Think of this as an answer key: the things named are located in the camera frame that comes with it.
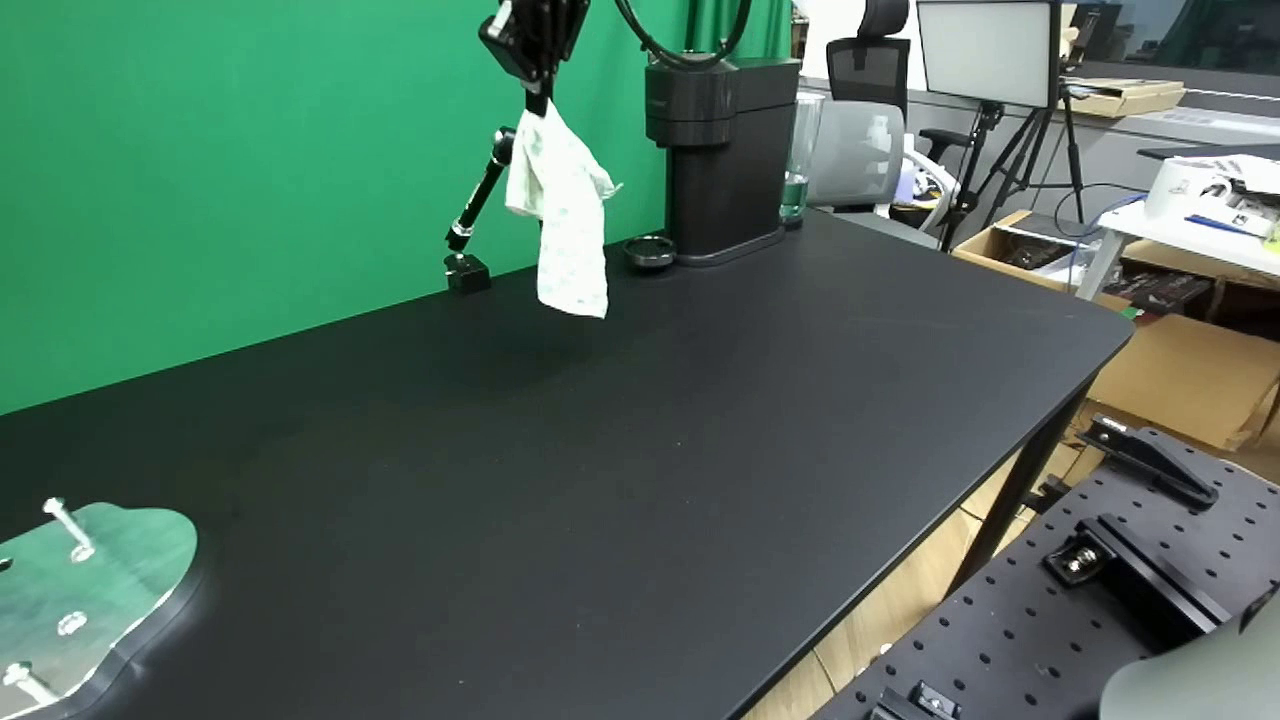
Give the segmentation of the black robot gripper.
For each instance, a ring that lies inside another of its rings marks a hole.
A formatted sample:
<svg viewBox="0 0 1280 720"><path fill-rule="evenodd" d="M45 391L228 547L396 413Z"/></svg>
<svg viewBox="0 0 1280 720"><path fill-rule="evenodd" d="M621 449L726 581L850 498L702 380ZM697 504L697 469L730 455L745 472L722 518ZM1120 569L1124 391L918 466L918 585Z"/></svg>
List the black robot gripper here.
<svg viewBox="0 0 1280 720"><path fill-rule="evenodd" d="M554 75L572 58L591 0L502 0L482 45L524 87L524 112L548 116Z"/></svg>

